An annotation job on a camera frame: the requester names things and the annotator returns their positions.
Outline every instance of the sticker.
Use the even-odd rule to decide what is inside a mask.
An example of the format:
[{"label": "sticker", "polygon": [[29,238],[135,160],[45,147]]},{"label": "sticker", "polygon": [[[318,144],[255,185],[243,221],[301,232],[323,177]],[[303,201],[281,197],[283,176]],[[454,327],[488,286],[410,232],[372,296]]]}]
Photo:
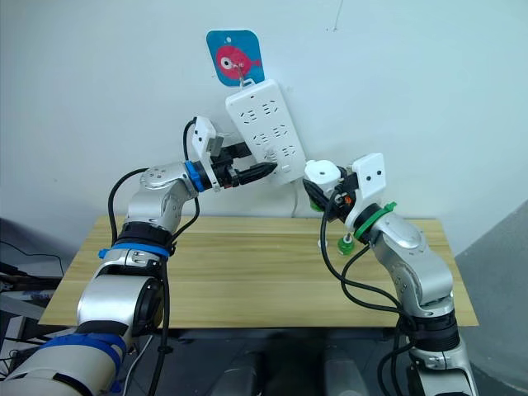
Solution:
[{"label": "sticker", "polygon": [[207,45],[218,80],[224,85],[239,87],[264,81],[261,50],[252,31],[210,31]]}]

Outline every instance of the white wall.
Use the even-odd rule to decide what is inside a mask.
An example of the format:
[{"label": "white wall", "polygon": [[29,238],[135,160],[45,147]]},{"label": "white wall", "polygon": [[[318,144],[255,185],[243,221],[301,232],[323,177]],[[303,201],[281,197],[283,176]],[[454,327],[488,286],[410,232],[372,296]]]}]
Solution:
[{"label": "white wall", "polygon": [[[1,216],[75,252],[118,177],[182,159],[192,116],[233,130],[205,34],[250,28],[307,155],[383,152],[387,199],[461,252],[528,196],[528,2],[345,0],[334,30],[339,4],[2,1]],[[206,215],[292,200],[265,182],[201,198]]]}]

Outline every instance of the silver robotic arm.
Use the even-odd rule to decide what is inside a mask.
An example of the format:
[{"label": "silver robotic arm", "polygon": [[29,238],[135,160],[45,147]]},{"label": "silver robotic arm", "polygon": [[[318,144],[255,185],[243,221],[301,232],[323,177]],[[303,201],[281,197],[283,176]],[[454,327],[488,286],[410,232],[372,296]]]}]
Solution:
[{"label": "silver robotic arm", "polygon": [[409,392],[412,396],[478,396],[453,303],[453,278],[446,263],[428,246],[418,227],[380,206],[385,188],[383,155],[373,153],[347,168],[329,161],[306,164],[304,187],[312,204],[331,202],[332,219],[369,244],[389,272],[405,316],[409,351]]},{"label": "silver robotic arm", "polygon": [[233,160],[251,155],[247,145],[222,147],[222,137],[204,117],[192,124],[192,145],[200,160],[143,172],[123,228],[112,246],[100,251],[101,265],[79,300],[76,332],[40,347],[0,383],[0,394],[93,396],[119,391],[115,380],[125,353],[164,316],[166,264],[175,250],[183,204],[208,189],[253,182],[276,167],[259,163],[240,172]]}]

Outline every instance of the pink fish cartoon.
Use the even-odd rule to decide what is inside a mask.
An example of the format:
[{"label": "pink fish cartoon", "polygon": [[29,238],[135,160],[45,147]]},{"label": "pink fish cartoon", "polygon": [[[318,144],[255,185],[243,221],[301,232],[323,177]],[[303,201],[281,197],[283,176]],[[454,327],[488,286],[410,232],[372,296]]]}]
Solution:
[{"label": "pink fish cartoon", "polygon": [[233,80],[238,80],[240,73],[243,76],[248,74],[253,66],[262,66],[260,59],[250,60],[244,52],[232,45],[223,45],[218,48],[216,64],[219,65],[219,69],[225,77]]}]

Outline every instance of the wooden table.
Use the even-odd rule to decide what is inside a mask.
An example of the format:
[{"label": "wooden table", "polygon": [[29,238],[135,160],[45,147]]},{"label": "wooden table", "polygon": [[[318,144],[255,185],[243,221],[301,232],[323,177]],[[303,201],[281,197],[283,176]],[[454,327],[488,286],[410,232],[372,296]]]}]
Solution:
[{"label": "wooden table", "polygon": [[[413,223],[424,229],[431,248],[449,264],[455,279],[459,325],[478,325],[440,222],[413,220]],[[169,260],[170,327],[393,326],[395,314],[364,309],[344,296],[318,250],[319,225],[319,219],[199,218],[180,237],[177,252]],[[336,248],[343,230],[339,222],[328,225],[328,252],[339,270],[346,262]],[[101,217],[73,260],[40,324],[76,325],[79,298],[100,265],[97,252],[107,248],[110,240],[108,219]],[[349,277],[394,294],[387,271],[372,252],[354,264]],[[354,292],[372,303],[388,303],[376,294]]]}]

